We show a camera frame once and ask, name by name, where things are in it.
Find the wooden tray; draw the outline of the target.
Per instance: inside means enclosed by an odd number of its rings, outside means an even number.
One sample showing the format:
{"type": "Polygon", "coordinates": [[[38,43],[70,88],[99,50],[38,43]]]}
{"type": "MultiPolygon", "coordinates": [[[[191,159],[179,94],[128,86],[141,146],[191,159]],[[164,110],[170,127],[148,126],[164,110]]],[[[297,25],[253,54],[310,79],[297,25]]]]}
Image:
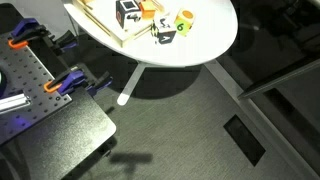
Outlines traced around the wooden tray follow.
{"type": "MultiPolygon", "coordinates": [[[[151,0],[155,15],[164,12],[157,0],[151,0]]],[[[153,19],[141,19],[129,29],[122,29],[116,19],[116,0],[72,0],[72,3],[113,38],[121,47],[148,32],[153,19]]]]}

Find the black white letter cube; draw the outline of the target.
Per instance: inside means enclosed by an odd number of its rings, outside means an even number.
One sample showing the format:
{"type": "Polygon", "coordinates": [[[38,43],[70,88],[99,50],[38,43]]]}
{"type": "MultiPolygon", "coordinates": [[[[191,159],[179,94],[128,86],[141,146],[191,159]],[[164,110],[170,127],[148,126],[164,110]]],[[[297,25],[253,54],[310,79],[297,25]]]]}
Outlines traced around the black white letter cube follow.
{"type": "Polygon", "coordinates": [[[176,26],[168,16],[155,17],[151,26],[151,35],[157,44],[169,44],[176,34],[176,26]]]}

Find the yellow orange number cube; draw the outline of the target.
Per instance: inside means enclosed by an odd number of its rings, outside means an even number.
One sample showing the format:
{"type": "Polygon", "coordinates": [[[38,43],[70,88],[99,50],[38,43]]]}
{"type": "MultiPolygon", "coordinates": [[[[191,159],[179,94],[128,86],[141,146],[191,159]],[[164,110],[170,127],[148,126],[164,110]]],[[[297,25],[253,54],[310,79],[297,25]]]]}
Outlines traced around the yellow orange number cube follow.
{"type": "Polygon", "coordinates": [[[186,36],[192,28],[194,20],[195,14],[193,11],[181,8],[174,21],[177,32],[182,36],[186,36]]]}

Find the round white table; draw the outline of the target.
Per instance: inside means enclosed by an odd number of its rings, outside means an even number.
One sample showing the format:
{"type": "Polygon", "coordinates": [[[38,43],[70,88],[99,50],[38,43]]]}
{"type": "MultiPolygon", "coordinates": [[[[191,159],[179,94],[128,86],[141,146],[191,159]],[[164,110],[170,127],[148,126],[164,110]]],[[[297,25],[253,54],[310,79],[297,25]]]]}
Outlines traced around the round white table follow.
{"type": "Polygon", "coordinates": [[[238,30],[235,8],[230,0],[157,0],[164,12],[155,17],[168,16],[174,23],[181,8],[193,11],[195,20],[186,36],[177,30],[169,44],[157,44],[151,28],[145,34],[121,47],[104,30],[80,11],[72,0],[62,0],[73,20],[102,45],[138,62],[117,103],[125,105],[138,80],[147,68],[188,67],[207,63],[226,52],[233,44],[238,30]]]}

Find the orange cup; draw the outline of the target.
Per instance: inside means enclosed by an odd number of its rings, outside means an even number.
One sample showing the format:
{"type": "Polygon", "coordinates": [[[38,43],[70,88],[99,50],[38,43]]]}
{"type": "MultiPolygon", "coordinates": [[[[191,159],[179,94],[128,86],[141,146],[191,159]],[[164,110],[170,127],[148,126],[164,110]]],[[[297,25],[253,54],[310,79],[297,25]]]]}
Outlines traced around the orange cup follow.
{"type": "Polygon", "coordinates": [[[143,19],[153,19],[155,15],[155,6],[151,0],[142,0],[140,3],[140,9],[143,19]]]}

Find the black white patterned cube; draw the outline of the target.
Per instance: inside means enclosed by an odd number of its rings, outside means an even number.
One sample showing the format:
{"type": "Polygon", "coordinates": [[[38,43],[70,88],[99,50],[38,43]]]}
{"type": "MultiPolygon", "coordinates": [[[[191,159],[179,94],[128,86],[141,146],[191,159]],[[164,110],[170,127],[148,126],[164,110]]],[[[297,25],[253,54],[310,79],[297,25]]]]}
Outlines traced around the black white patterned cube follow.
{"type": "Polygon", "coordinates": [[[116,19],[122,29],[129,29],[141,19],[142,12],[135,0],[116,0],[116,19]]]}

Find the dark floor hatch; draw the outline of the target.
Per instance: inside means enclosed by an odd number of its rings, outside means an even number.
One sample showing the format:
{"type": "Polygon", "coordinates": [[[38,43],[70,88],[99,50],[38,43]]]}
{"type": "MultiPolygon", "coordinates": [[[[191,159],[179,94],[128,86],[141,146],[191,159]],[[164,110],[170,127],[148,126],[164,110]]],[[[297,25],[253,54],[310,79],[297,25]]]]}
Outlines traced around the dark floor hatch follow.
{"type": "Polygon", "coordinates": [[[266,150],[241,119],[237,115],[234,115],[224,125],[224,129],[228,132],[249,162],[253,166],[256,166],[266,150]]]}

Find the purple clamp with orange tips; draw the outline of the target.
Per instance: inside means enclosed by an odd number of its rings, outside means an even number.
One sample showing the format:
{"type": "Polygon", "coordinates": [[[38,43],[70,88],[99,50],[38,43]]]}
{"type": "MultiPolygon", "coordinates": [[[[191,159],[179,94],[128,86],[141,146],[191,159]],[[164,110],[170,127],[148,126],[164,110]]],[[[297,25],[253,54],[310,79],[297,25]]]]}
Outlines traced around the purple clamp with orange tips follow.
{"type": "Polygon", "coordinates": [[[54,80],[45,83],[43,88],[45,92],[57,92],[64,96],[71,94],[78,87],[83,87],[90,96],[95,96],[112,81],[113,77],[108,71],[97,78],[85,64],[78,63],[60,73],[54,80]]]}

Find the black cart top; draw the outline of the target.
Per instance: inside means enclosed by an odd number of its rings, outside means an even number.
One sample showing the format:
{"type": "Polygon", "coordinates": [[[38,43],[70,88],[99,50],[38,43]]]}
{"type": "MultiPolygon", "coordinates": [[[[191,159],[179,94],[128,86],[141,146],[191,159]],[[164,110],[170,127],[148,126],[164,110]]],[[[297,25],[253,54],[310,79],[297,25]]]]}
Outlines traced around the black cart top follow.
{"type": "Polygon", "coordinates": [[[83,89],[72,101],[1,146],[1,180],[63,180],[116,132],[83,89]]]}

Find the black perforated breadboard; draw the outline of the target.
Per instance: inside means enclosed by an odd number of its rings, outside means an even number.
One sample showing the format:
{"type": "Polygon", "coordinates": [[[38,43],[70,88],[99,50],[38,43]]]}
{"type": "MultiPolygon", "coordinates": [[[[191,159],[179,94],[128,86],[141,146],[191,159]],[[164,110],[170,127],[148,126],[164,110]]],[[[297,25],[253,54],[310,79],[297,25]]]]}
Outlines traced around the black perforated breadboard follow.
{"type": "Polygon", "coordinates": [[[10,32],[0,35],[0,68],[7,78],[4,96],[23,92],[31,104],[0,115],[0,144],[10,141],[72,101],[69,95],[45,92],[43,85],[54,76],[28,46],[12,49],[8,45],[10,38],[10,32]]]}

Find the aluminium extrusion rail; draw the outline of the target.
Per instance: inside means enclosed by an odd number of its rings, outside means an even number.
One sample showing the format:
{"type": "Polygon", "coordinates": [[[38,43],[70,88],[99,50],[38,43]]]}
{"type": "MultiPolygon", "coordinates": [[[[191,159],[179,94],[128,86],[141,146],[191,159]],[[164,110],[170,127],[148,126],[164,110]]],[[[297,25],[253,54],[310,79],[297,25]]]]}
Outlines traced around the aluminium extrusion rail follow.
{"type": "Polygon", "coordinates": [[[25,94],[17,94],[0,100],[0,113],[10,112],[31,104],[31,100],[25,94]]]}

